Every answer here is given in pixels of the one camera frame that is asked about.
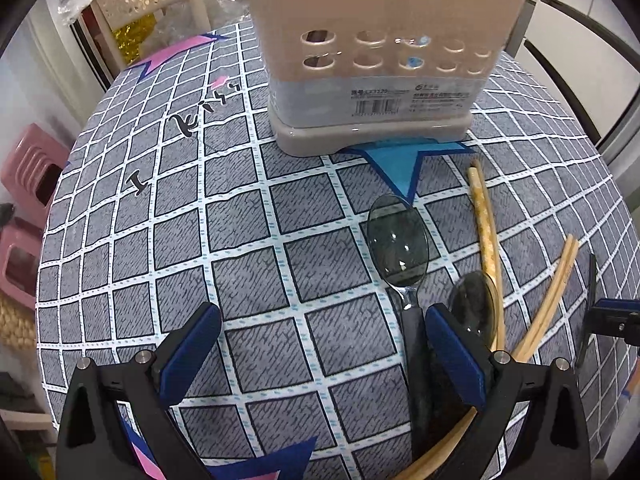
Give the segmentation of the short pink plastic stool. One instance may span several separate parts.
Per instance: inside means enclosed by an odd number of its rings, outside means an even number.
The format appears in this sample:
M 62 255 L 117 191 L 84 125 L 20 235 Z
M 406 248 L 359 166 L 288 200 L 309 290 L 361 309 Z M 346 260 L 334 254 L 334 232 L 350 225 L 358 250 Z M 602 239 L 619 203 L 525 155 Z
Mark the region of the short pink plastic stool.
M 1 291 L 30 310 L 35 309 L 42 231 L 21 218 L 1 230 Z

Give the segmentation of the metal spoon black handle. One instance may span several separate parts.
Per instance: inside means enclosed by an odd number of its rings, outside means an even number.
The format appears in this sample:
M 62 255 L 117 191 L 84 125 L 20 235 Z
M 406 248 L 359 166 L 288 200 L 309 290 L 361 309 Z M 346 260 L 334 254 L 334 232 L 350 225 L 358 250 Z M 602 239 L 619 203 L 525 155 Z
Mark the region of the metal spoon black handle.
M 385 194 L 371 206 L 367 243 L 375 269 L 400 297 L 399 323 L 404 340 L 411 425 L 416 460 L 428 451 L 431 352 L 418 291 L 427 274 L 430 251 L 420 214 L 401 197 Z
M 448 308 L 466 332 L 479 336 L 491 348 L 498 322 L 496 290 L 487 274 L 473 271 L 462 275 L 450 292 Z

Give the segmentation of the patterned yellow chopstick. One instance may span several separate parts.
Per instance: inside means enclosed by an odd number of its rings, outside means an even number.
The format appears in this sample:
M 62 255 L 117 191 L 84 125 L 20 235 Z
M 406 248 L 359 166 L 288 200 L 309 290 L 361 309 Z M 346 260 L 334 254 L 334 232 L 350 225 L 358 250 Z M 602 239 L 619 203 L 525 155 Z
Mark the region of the patterned yellow chopstick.
M 480 242 L 480 261 L 483 272 L 491 281 L 490 288 L 494 300 L 492 307 L 494 328 L 492 329 L 490 348 L 491 350 L 504 350 L 506 348 L 506 322 L 504 322 L 503 314 L 503 287 L 497 229 L 484 172 L 478 159 L 474 159 L 469 166 L 468 179 L 475 210 L 478 241 Z

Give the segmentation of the tall pink plastic stool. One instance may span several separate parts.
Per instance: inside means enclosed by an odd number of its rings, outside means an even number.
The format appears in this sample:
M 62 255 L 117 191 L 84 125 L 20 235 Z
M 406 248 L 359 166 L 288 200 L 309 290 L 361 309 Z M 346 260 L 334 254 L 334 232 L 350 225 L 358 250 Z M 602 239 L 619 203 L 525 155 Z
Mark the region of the tall pink plastic stool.
M 39 229 L 46 226 L 53 193 L 69 157 L 66 146 L 30 124 L 1 167 L 1 183 Z

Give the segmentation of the blue checkered tablecloth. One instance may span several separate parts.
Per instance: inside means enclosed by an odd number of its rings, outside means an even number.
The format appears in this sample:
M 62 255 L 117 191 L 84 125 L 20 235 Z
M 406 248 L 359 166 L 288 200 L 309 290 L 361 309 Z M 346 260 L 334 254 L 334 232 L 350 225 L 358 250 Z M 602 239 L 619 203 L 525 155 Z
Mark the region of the blue checkered tablecloth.
M 224 330 L 178 427 L 223 465 L 317 442 L 311 479 L 385 479 L 410 460 L 396 295 L 364 227 L 390 180 L 363 158 L 296 158 L 273 140 L 254 28 L 242 21 L 164 64 L 121 73 L 70 153 L 43 237 L 37 353 L 63 413 L 78 360 L 126 362 L 204 301 Z M 639 240 L 613 177 L 574 118 L 503 56 L 473 108 L 471 153 L 405 156 L 430 238 L 422 306 L 480 267 L 466 183 L 483 167 L 494 208 L 506 344 L 540 307 L 567 235 L 574 270 L 538 363 L 573 359 L 587 299 L 639 292 Z

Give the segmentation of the beige plastic utensil holder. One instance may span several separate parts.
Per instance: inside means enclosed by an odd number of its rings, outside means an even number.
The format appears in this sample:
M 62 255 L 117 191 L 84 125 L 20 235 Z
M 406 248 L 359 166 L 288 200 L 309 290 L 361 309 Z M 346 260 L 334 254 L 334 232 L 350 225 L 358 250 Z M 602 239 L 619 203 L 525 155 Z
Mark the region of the beige plastic utensil holder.
M 524 0 L 248 0 L 286 154 L 463 139 Z

